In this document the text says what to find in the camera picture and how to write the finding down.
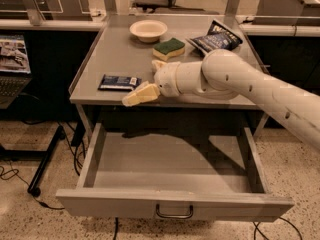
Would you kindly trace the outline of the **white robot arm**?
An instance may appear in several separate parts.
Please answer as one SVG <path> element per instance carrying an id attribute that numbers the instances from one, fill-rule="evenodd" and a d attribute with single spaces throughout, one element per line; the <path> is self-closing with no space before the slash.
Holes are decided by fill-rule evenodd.
<path id="1" fill-rule="evenodd" d="M 131 107 L 159 96 L 194 94 L 207 98 L 248 98 L 301 141 L 320 149 L 320 96 L 265 74 L 237 54 L 216 49 L 198 62 L 152 62 L 154 82 L 129 92 Z"/>

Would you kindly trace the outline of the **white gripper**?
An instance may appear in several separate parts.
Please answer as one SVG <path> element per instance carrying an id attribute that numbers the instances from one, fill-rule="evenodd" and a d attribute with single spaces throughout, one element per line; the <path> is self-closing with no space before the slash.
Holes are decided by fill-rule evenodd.
<path id="1" fill-rule="evenodd" d="M 180 63 L 153 60 L 151 64 L 155 84 L 148 81 L 141 83 L 122 99 L 124 106 L 131 107 L 140 103 L 154 101 L 160 96 L 160 93 L 165 97 L 178 97 L 180 95 L 176 83 L 176 73 Z"/>

